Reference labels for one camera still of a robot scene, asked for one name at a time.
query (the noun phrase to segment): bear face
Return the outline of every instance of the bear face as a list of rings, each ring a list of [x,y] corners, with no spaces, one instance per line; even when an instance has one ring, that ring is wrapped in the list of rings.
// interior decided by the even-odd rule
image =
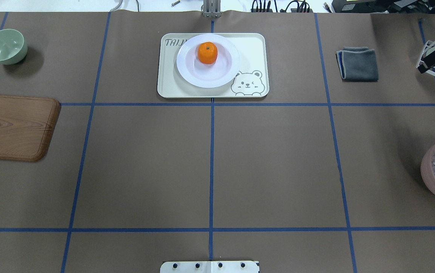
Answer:
[[[264,92],[264,84],[261,81],[262,76],[263,74],[258,70],[251,73],[242,73],[240,71],[232,82],[231,90],[237,96],[261,95]]]

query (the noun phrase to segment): mint green bowl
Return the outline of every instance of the mint green bowl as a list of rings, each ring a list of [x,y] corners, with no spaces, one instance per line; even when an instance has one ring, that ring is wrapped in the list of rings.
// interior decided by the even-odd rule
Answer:
[[[15,29],[0,30],[0,64],[16,64],[27,55],[24,36]]]

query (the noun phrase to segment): orange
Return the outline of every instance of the orange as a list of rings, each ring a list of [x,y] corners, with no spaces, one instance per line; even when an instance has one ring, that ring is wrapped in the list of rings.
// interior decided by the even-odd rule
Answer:
[[[217,60],[217,47],[212,42],[205,42],[199,45],[197,59],[204,64],[213,64]]]

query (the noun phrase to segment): cutting board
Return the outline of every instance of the cutting board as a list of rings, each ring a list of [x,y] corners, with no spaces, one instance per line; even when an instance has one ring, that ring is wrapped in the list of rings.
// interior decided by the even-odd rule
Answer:
[[[44,157],[60,110],[54,99],[0,95],[0,159]]]

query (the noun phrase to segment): gray cloth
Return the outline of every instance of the gray cloth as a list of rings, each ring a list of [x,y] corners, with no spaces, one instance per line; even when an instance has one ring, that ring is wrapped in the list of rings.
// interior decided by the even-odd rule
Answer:
[[[375,52],[367,47],[344,47],[337,51],[342,79],[357,82],[375,82],[379,79]]]

